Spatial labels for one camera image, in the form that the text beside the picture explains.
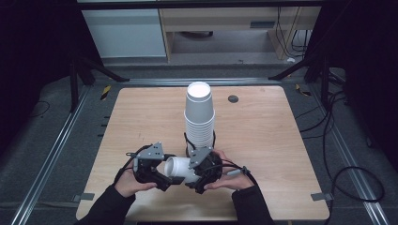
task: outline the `person's right hand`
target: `person's right hand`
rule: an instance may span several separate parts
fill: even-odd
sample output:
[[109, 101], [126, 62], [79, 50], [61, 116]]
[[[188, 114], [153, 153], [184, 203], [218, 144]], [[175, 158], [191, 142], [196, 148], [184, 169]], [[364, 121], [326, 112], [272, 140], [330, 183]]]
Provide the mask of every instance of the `person's right hand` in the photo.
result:
[[[213, 150], [214, 153], [219, 155], [222, 159], [222, 164], [230, 165], [231, 163], [227, 162], [232, 161], [228, 159], [225, 153], [221, 150]], [[223, 167], [222, 168], [222, 177], [216, 182], [209, 183], [205, 185], [205, 189], [217, 189], [217, 188], [230, 188], [230, 189], [244, 189], [254, 186], [252, 180], [247, 177], [242, 172], [235, 175], [227, 175], [228, 172], [234, 171], [236, 168], [233, 167]]]

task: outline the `gray floor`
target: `gray floor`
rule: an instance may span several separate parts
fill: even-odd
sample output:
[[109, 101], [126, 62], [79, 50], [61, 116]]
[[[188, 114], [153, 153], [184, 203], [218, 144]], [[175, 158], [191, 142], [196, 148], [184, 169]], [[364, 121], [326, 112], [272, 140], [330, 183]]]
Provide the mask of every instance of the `gray floor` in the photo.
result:
[[[110, 67], [110, 69], [121, 76], [132, 78], [134, 81], [142, 79], [144, 82], [147, 82], [146, 79], [170, 78], [175, 80], [255, 78], [256, 81], [266, 83], [267, 77], [283, 71], [290, 66], [290, 63], [285, 60], [277, 60], [272, 54], [267, 35], [258, 33], [246, 34], [245, 39], [248, 39], [249, 43], [238, 38], [228, 40], [228, 44], [225, 45], [220, 43], [219, 38], [239, 37], [242, 34], [215, 32], [214, 36], [209, 38], [181, 35], [176, 38], [172, 59], [168, 65], [142, 64], [130, 67]], [[295, 116], [319, 106], [316, 99], [319, 84], [305, 83], [303, 81], [304, 73], [305, 68], [278, 83], [285, 90]], [[82, 111], [39, 195], [40, 203], [69, 203], [75, 194], [84, 191], [100, 146], [101, 135], [106, 129], [102, 126], [108, 120], [105, 116], [111, 115], [118, 90], [132, 86], [132, 84], [113, 82], [98, 72], [95, 74], [96, 83], [90, 87]], [[312, 95], [302, 95], [296, 90], [296, 83], [300, 84], [302, 91], [310, 91]], [[111, 91], [105, 100], [100, 100], [102, 90], [107, 84], [112, 86]], [[341, 87], [331, 85], [330, 89], [332, 92], [337, 92], [341, 90]], [[42, 90], [40, 100], [48, 102], [50, 108], [46, 111], [48, 105], [43, 102], [38, 103], [32, 114], [45, 113], [30, 118], [9, 147], [8, 155], [1, 159], [0, 224], [9, 224], [13, 219], [18, 206], [35, 182], [59, 131], [69, 116], [69, 78], [48, 84]], [[397, 172], [390, 166], [382, 152], [367, 146], [366, 135], [362, 132], [357, 117], [350, 106], [344, 104], [343, 100], [336, 103], [333, 115], [334, 127], [338, 128], [344, 137], [344, 144], [349, 148], [357, 164], [372, 171], [382, 181], [386, 196], [379, 204], [390, 224], [398, 224]], [[320, 108], [317, 108], [298, 118], [298, 127], [300, 129], [308, 128], [320, 121], [323, 116]], [[331, 182], [322, 160], [322, 139], [307, 139], [321, 135], [323, 127], [322, 125], [302, 133], [302, 137], [322, 190], [330, 192]], [[339, 149], [337, 142], [333, 139], [333, 133], [330, 132], [326, 138], [326, 153], [332, 174], [337, 173], [345, 166]], [[378, 186], [369, 177], [366, 179], [377, 195]], [[339, 185], [352, 193], [357, 193], [348, 174], [339, 179]], [[76, 208], [56, 208], [41, 204], [34, 208], [26, 224], [72, 224], [75, 221], [75, 213]], [[323, 223], [324, 221], [294, 221], [294, 224]], [[340, 191], [336, 191], [330, 224], [374, 223], [363, 202], [354, 201]]]

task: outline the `person's left hand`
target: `person's left hand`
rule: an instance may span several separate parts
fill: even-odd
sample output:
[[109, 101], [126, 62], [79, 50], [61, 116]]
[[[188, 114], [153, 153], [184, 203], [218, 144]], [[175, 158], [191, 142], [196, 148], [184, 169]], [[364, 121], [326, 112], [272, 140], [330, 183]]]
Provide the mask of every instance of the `person's left hand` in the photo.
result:
[[[127, 168], [132, 168], [132, 162], [127, 166]], [[156, 183], [139, 183], [135, 179], [132, 169], [127, 169], [123, 172], [123, 174], [120, 176], [119, 180], [115, 184], [115, 189], [123, 197], [128, 198], [138, 191], [149, 190], [155, 188], [156, 186]]]

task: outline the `white cup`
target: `white cup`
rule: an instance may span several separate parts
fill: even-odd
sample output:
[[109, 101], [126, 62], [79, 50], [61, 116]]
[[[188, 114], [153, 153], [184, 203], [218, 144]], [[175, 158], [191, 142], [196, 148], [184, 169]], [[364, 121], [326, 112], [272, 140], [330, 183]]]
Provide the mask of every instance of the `white cup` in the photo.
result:
[[164, 174], [167, 177], [185, 177], [184, 183], [196, 182], [200, 177], [190, 169], [190, 159], [188, 157], [169, 157], [164, 165]]
[[208, 123], [214, 116], [210, 86], [205, 82], [193, 82], [188, 86], [185, 116], [191, 123]]

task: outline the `black sleeve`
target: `black sleeve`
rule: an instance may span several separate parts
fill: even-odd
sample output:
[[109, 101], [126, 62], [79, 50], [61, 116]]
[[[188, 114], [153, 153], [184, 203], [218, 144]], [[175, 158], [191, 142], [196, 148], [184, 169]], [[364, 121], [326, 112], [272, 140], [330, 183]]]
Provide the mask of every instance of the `black sleeve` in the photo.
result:
[[237, 210], [237, 222], [239, 225], [274, 224], [258, 186], [235, 191], [232, 193], [232, 200]]
[[114, 186], [109, 186], [96, 200], [88, 214], [75, 225], [122, 225], [134, 201], [135, 195], [124, 198]]

